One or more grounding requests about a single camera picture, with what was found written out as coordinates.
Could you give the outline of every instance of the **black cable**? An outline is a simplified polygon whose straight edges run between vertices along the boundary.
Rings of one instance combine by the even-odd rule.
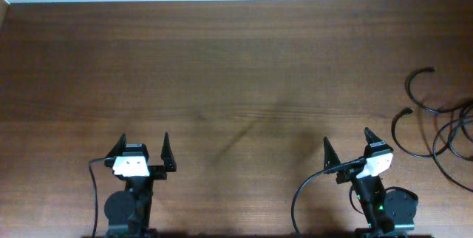
[[[94,201],[95,201],[95,219],[94,219],[94,229],[92,231],[91,238],[95,237],[95,232],[97,232],[97,221],[98,221],[98,199],[97,199],[97,184],[95,183],[94,172],[92,171],[92,164],[97,162],[102,162],[106,160],[114,160],[114,157],[103,157],[99,159],[94,159],[89,161],[89,172],[90,177],[92,178],[92,184],[94,185]]]
[[[420,101],[418,101],[417,98],[414,97],[414,95],[412,94],[412,91],[411,91],[411,83],[412,83],[412,80],[414,79],[414,77],[422,72],[435,72],[437,69],[435,67],[426,67],[426,68],[422,68],[422,69],[417,69],[415,70],[414,72],[412,72],[406,79],[406,82],[405,82],[405,88],[406,88],[406,93],[407,95],[409,96],[409,98],[411,99],[412,102],[414,102],[415,104],[417,104],[420,108],[422,109],[425,109],[427,111],[430,111],[430,112],[433,112],[435,113],[436,115],[438,114],[443,114],[443,113],[454,113],[456,110],[460,110],[460,114],[458,116],[458,119],[457,120],[453,120],[451,119],[450,122],[448,122],[446,125],[442,126],[442,128],[439,129],[439,131],[437,132],[437,134],[435,135],[435,139],[434,139],[434,142],[433,142],[433,146],[432,146],[432,153],[431,154],[426,154],[426,155],[420,155],[420,154],[415,154],[415,153],[412,153],[410,152],[409,150],[407,150],[406,148],[404,148],[399,142],[398,142],[398,139],[396,137],[396,134],[395,134],[395,127],[396,127],[396,124],[398,122],[398,120],[403,117],[404,115],[409,115],[413,112],[413,110],[411,108],[405,108],[403,109],[401,112],[399,112],[393,119],[392,119],[392,124],[391,124],[391,135],[392,135],[392,139],[394,140],[394,142],[396,143],[396,145],[398,145],[398,147],[406,152],[407,154],[413,156],[413,157],[419,157],[419,158],[432,158],[434,161],[435,161],[435,164],[437,164],[437,167],[440,169],[440,171],[442,172],[442,174],[450,181],[452,181],[453,183],[455,183],[456,185],[460,186],[461,188],[467,190],[467,191],[472,191],[471,188],[469,187],[466,187],[464,186],[463,184],[459,183],[458,181],[456,181],[455,179],[453,179],[446,171],[445,169],[442,167],[442,165],[440,164],[440,162],[438,161],[438,155],[444,153],[447,149],[450,149],[450,151],[452,151],[452,153],[454,155],[456,155],[457,157],[459,157],[460,159],[462,160],[467,160],[467,161],[473,161],[473,156],[472,157],[465,157],[461,154],[459,154],[455,148],[453,147],[452,145],[452,142],[454,140],[454,138],[456,137],[456,135],[458,134],[458,129],[461,129],[462,133],[465,135],[466,138],[468,138],[468,140],[470,140],[471,142],[473,142],[473,137],[470,136],[470,134],[468,133],[468,131],[466,130],[466,126],[469,125],[469,124],[472,124],[473,123],[473,116],[468,116],[468,114],[470,113],[470,111],[473,110],[473,99],[468,99],[460,104],[458,104],[457,106],[454,106],[452,108],[449,108],[449,109],[432,109],[428,106],[425,106],[423,105]],[[450,131],[449,131],[449,136],[448,136],[448,140],[447,142],[445,143],[445,146],[439,150],[438,152],[436,151],[436,145],[437,145],[437,141],[438,141],[438,138],[441,136],[441,133],[447,128],[447,127],[450,127]]]
[[[460,116],[459,118],[465,118],[469,113],[470,111],[473,109],[473,102],[471,102],[470,104],[466,104],[463,109],[461,110],[460,112]],[[468,133],[468,131],[466,131],[466,126],[461,126],[461,130],[463,132],[463,134],[466,136],[466,138],[468,138],[468,140],[470,140],[471,142],[473,142],[473,137],[470,136],[470,134]]]
[[[473,117],[467,117],[467,118],[464,118],[464,120],[469,120],[469,121],[466,121],[466,122],[461,123],[461,126],[465,126],[465,125],[467,125],[467,124],[472,124],[472,123],[473,123]],[[435,152],[435,146],[436,146],[436,144],[437,144],[437,141],[438,141],[438,138],[440,137],[441,132],[442,132],[445,128],[447,128],[447,127],[449,127],[449,126],[451,126],[451,125],[453,125],[453,124],[455,124],[455,123],[457,123],[457,122],[459,122],[459,121],[460,121],[460,119],[458,119],[458,120],[453,120],[453,121],[449,122],[448,124],[442,126],[442,128],[440,128],[440,130],[438,131],[438,133],[435,135],[435,138],[434,138],[434,143],[433,143],[433,145],[432,145],[432,153],[433,153],[433,155],[434,155],[435,164],[437,164],[437,166],[438,166],[438,168],[440,169],[440,171],[442,171],[443,175],[444,175],[448,180],[452,181],[454,184],[456,184],[457,186],[460,186],[461,188],[463,188],[463,189],[465,189],[465,190],[467,190],[467,191],[473,192],[473,189],[471,189],[471,188],[469,188],[469,187],[466,187],[466,186],[464,186],[463,184],[459,183],[458,181],[456,181],[455,179],[453,179],[453,178],[445,171],[445,169],[443,169],[442,165],[440,164],[440,162],[439,162],[438,159],[437,159],[437,154],[436,154],[436,152]]]
[[[398,121],[399,119],[401,119],[404,115],[410,115],[414,112],[414,110],[412,108],[404,108],[401,110],[401,112],[399,112],[393,119],[392,119],[392,123],[391,123],[391,135],[392,135],[392,139],[394,140],[394,143],[396,145],[398,145],[399,149],[401,149],[402,151],[406,152],[407,154],[413,156],[413,157],[418,157],[418,158],[431,158],[431,157],[434,157],[434,155],[431,153],[431,154],[416,154],[416,153],[413,153],[409,150],[407,150],[406,148],[404,148],[403,146],[401,146],[401,144],[399,143],[398,141],[398,138],[396,137],[396,126],[398,124]],[[437,155],[440,155],[442,153],[444,153],[446,150],[448,149],[447,146],[444,146],[438,153]]]
[[[312,174],[310,175],[302,184],[301,186],[299,186],[299,189],[297,189],[296,191],[296,194],[294,194],[294,198],[293,198],[293,202],[292,202],[292,205],[290,206],[290,217],[293,221],[293,227],[294,227],[294,230],[296,231],[296,234],[297,234],[297,237],[298,238],[302,238],[302,235],[301,235],[301,232],[299,231],[299,229],[297,228],[297,224],[296,224],[296,218],[294,216],[294,208],[296,207],[296,200],[297,200],[297,197],[301,194],[301,191],[302,189],[305,187],[305,185],[307,185],[313,178],[315,177],[318,177],[320,174],[327,174],[327,173],[333,173],[333,172],[337,172],[337,171],[340,171],[340,170],[343,170],[345,168],[347,168],[348,166],[353,166],[353,165],[361,165],[361,164],[364,164],[363,163],[366,163],[366,160],[360,160],[360,159],[357,159],[357,160],[352,160],[352,161],[349,161],[349,162],[346,162],[346,163],[342,163],[338,166],[334,166],[332,168],[328,168],[328,169],[323,169],[315,174]]]
[[[458,104],[457,106],[454,106],[453,108],[450,108],[450,109],[432,109],[428,106],[423,105],[420,101],[418,101],[418,99],[414,97],[414,95],[412,94],[412,91],[411,91],[412,79],[414,79],[416,75],[418,75],[422,72],[435,72],[435,71],[437,71],[436,67],[426,67],[426,68],[417,69],[414,72],[412,72],[409,76],[407,76],[405,87],[406,87],[407,95],[409,96],[409,98],[411,99],[412,102],[416,103],[420,108],[428,110],[428,111],[436,113],[436,114],[453,112],[453,111],[456,111],[458,109],[463,108],[465,106],[465,103],[471,103],[472,102],[471,100],[469,100],[465,103]]]
[[[356,207],[355,207],[355,204],[353,203],[353,198],[352,198],[352,193],[353,193],[353,190],[355,190],[355,187],[353,185],[350,186],[350,191],[348,193],[348,196],[350,197],[350,204],[352,205],[352,208],[355,209],[356,212],[360,213],[360,214],[363,214],[363,212],[359,211]]]

